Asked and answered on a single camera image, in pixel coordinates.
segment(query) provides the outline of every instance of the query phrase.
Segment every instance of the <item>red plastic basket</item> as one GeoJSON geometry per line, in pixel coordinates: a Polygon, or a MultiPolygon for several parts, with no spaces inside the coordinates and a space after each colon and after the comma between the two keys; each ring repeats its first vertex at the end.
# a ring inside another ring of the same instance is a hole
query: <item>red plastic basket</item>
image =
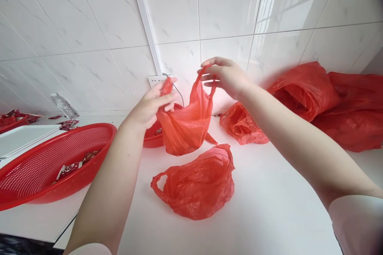
{"type": "MultiPolygon", "coordinates": [[[[182,109],[183,107],[179,104],[174,104],[174,110],[182,109]]],[[[154,125],[147,129],[144,136],[144,147],[145,148],[156,148],[164,145],[164,136],[162,133],[156,135],[157,131],[161,128],[159,121],[156,121],[154,125]]]]}
{"type": "Polygon", "coordinates": [[[112,124],[91,124],[70,130],[23,153],[0,169],[0,211],[23,203],[63,199],[92,182],[116,134],[112,124]],[[101,151],[70,175],[52,184],[63,165],[101,151]]]}
{"type": "Polygon", "coordinates": [[[5,133],[6,131],[10,131],[11,129],[17,128],[19,126],[29,125],[28,115],[24,116],[22,119],[11,123],[10,125],[0,127],[0,134],[5,133]]]}

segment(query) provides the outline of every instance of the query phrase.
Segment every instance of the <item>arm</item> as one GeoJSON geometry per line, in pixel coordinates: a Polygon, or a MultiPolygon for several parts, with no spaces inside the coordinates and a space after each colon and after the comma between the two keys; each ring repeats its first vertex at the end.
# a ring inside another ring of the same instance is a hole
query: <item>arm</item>
{"type": "Polygon", "coordinates": [[[236,63],[216,57],[202,66],[210,63],[215,65],[201,80],[212,80],[215,75],[220,80],[218,87],[243,103],[273,145],[313,187],[326,209],[345,195],[383,198],[383,190],[334,140],[252,83],[236,63]]]}
{"type": "Polygon", "coordinates": [[[147,128],[156,121],[159,107],[174,106],[175,95],[160,96],[162,84],[149,91],[123,121],[76,217],[64,254],[101,243],[117,254],[136,186],[147,128]]]}

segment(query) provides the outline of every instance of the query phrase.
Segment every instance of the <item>plastic water bottle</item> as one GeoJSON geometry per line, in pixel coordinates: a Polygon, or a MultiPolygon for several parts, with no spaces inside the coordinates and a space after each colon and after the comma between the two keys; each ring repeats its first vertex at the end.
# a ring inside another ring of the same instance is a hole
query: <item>plastic water bottle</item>
{"type": "Polygon", "coordinates": [[[78,118],[79,113],[71,106],[70,103],[58,93],[50,94],[53,104],[63,112],[63,114],[70,120],[78,118]]]}

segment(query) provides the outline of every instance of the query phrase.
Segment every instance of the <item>forearm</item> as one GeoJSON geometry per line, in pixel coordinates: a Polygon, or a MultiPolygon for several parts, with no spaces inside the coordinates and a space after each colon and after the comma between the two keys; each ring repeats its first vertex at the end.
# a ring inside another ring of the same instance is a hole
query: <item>forearm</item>
{"type": "Polygon", "coordinates": [[[121,124],[80,207],[65,254],[88,243],[102,243],[112,254],[117,253],[136,185],[144,133],[129,117],[121,124]]]}
{"type": "Polygon", "coordinates": [[[348,194],[383,192],[330,137],[267,91],[249,86],[240,101],[285,159],[311,184],[326,208],[348,194]]]}

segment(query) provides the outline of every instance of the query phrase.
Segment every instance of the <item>left hand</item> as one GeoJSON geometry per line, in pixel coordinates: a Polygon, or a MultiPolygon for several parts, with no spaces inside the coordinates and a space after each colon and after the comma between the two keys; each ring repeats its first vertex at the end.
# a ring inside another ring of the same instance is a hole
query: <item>left hand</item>
{"type": "MultiPolygon", "coordinates": [[[[174,83],[177,79],[171,78],[171,80],[174,83]]],[[[170,93],[160,96],[163,85],[164,82],[159,83],[147,92],[126,119],[138,124],[139,127],[148,129],[156,122],[156,113],[160,107],[165,106],[165,111],[172,110],[177,94],[170,93]]]]}

